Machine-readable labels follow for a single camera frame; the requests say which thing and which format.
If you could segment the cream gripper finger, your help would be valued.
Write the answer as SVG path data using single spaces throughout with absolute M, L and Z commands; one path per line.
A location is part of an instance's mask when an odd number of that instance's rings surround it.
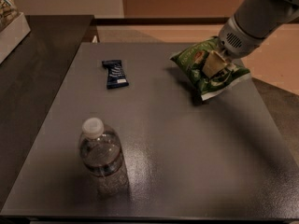
M 208 78 L 212 78 L 224 69 L 227 64 L 217 51 L 212 50 L 206 58 L 202 71 Z

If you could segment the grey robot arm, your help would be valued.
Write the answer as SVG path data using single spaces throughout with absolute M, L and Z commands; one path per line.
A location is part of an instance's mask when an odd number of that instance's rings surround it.
M 232 60 L 248 56 L 284 23 L 299 15 L 299 0 L 244 0 L 218 34 L 203 66 L 212 78 Z

